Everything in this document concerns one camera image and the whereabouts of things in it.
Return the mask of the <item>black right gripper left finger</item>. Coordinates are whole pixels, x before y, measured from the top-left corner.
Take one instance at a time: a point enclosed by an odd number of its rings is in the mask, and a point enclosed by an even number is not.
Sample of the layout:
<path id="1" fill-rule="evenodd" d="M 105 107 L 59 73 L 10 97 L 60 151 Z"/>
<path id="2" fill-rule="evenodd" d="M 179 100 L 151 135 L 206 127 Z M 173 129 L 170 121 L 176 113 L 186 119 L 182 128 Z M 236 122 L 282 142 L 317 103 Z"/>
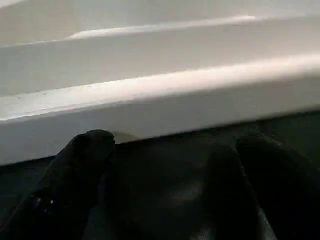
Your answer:
<path id="1" fill-rule="evenodd" d="M 2 240 L 80 240 L 115 151 L 112 133 L 73 137 L 0 226 Z"/>

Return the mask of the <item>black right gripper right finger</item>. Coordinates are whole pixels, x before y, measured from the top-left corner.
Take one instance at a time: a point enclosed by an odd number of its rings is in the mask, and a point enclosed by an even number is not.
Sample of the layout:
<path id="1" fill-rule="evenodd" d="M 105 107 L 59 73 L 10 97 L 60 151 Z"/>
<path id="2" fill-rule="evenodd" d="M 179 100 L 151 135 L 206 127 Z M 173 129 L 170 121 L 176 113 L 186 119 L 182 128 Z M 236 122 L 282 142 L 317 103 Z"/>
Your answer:
<path id="1" fill-rule="evenodd" d="M 236 149 L 277 239 L 318 240 L 320 170 L 294 149 L 266 136 L 243 136 Z"/>

